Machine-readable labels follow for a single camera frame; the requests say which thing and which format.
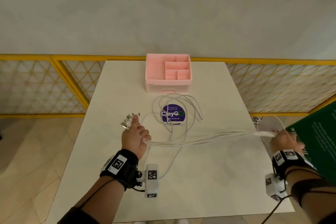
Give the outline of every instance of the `black sleeve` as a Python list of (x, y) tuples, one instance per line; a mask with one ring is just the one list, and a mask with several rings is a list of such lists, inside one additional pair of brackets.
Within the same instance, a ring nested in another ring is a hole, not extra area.
[(87, 213), (84, 213), (81, 209), (77, 207), (72, 207), (64, 216), (61, 218), (58, 224), (99, 224), (94, 218), (92, 218)]
[(321, 220), (318, 224), (332, 224), (336, 223), (336, 212), (330, 214), (329, 216), (325, 217)]

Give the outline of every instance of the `round sticker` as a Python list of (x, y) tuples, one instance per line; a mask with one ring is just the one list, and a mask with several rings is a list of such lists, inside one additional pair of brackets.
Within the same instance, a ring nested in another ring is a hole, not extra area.
[(169, 104), (168, 112), (167, 112), (167, 106), (163, 107), (161, 110), (161, 118), (163, 122), (167, 122), (167, 116), (168, 116), (168, 123), (170, 121), (174, 121), (174, 124), (180, 124), (175, 122), (182, 122), (186, 118), (186, 113), (183, 110), (182, 107), (175, 104)]

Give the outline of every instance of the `green sign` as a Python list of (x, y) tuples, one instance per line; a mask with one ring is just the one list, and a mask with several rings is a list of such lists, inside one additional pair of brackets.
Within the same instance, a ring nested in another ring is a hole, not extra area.
[(305, 143), (307, 159), (336, 185), (336, 101), (286, 128)]

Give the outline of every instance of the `white wall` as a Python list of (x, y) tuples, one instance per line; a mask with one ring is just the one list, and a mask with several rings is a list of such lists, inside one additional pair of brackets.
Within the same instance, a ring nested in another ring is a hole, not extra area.
[(0, 53), (336, 59), (336, 0), (0, 0)]

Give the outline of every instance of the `pink storage box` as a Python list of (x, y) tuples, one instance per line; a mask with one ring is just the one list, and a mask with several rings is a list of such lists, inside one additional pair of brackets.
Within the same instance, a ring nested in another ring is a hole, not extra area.
[(192, 78), (188, 54), (147, 54), (147, 93), (187, 93)]

